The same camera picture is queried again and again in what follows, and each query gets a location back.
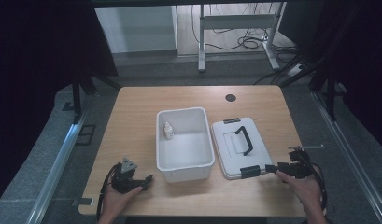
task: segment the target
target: gray carpet floor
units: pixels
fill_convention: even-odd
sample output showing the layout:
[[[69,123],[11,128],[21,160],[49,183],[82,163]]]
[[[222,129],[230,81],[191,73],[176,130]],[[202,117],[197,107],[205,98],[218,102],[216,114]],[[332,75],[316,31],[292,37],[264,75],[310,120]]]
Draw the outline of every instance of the gray carpet floor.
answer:
[[[247,56],[209,57],[206,72],[197,71],[194,58],[174,59],[170,63],[138,58],[136,63],[117,62],[119,76],[111,77],[124,88],[126,86],[190,86],[190,85],[252,85],[261,77],[272,73],[263,54]],[[276,83],[278,77],[269,76],[259,85]],[[307,88],[310,77],[305,77],[282,89],[295,127],[304,146],[323,144],[324,149],[307,150],[313,162],[322,167],[326,179],[329,201],[328,218],[333,223],[379,223],[359,182],[352,173],[347,160],[330,132],[318,105]],[[91,99],[91,110],[84,125],[95,127],[94,135],[86,146],[74,146],[64,173],[55,190],[42,223],[94,223],[93,216],[83,216],[73,201],[82,196],[90,170],[100,146],[118,91],[98,79],[93,79],[97,93],[82,94]],[[45,182],[51,165],[71,126],[74,112],[63,111],[72,102],[71,87],[59,91],[55,107],[44,131],[35,143],[30,156],[19,170],[0,200],[0,223],[24,223],[30,215],[35,200]],[[382,195],[382,147],[352,116],[342,99],[335,99],[335,114],[347,141],[352,146],[365,172]],[[79,143],[85,143],[82,137]],[[121,217],[116,223],[123,223]],[[234,219],[188,219],[198,223],[301,223],[303,217],[234,218]],[[126,223],[188,223],[172,218],[129,217]]]

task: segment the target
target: black curtain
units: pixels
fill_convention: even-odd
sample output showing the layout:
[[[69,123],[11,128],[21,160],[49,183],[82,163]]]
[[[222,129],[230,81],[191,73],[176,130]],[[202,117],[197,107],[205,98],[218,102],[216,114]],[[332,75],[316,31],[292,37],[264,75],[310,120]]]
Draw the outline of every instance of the black curtain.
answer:
[[[0,197],[44,128],[56,92],[74,75],[91,73],[117,75],[86,2],[0,1]]]
[[[382,145],[382,0],[325,1],[315,34],[315,41],[324,36],[310,59],[318,58],[331,44],[338,24],[350,4],[360,4],[343,41],[338,45],[330,64],[321,68],[330,71],[347,93],[344,102],[349,110]]]

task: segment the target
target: white wall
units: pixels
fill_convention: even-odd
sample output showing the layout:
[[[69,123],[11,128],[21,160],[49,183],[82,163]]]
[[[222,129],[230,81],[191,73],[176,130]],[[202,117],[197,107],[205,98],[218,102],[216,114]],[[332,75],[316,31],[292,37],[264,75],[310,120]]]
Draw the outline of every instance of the white wall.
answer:
[[[177,48],[175,7],[97,8],[112,53]]]

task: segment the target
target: wooden table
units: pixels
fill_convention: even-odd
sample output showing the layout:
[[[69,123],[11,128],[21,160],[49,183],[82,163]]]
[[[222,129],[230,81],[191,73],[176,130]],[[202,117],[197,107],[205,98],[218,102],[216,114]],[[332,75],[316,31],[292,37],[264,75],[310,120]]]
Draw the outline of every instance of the wooden table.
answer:
[[[235,95],[236,100],[228,102],[227,94]],[[279,87],[125,87],[119,92],[83,193],[83,198],[93,198],[93,203],[80,205],[79,212],[95,214],[107,172],[127,157],[138,165],[134,179],[154,178],[149,190],[131,201],[125,216],[304,216],[299,200],[274,174],[225,179],[216,149],[208,179],[165,181],[156,166],[156,116],[161,110],[195,106],[205,109],[209,125],[224,119],[252,118],[275,164],[290,161],[287,148],[301,144]]]

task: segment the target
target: white plastic container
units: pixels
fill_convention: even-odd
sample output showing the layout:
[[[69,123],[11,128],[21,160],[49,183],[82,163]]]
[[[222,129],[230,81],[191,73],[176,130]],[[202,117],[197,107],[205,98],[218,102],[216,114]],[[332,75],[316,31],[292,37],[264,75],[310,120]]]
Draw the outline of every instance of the white plastic container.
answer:
[[[272,164],[254,121],[251,118],[234,120],[232,122],[215,122],[211,126],[222,172],[227,179],[242,178],[242,168],[258,165],[264,171],[266,164]],[[240,127],[248,132],[249,144],[244,131],[235,133]],[[244,155],[250,145],[252,145],[251,151]]]
[[[172,139],[165,136],[165,122],[173,128],[175,135]],[[215,156],[203,108],[164,110],[158,113],[156,161],[167,182],[210,177]]]

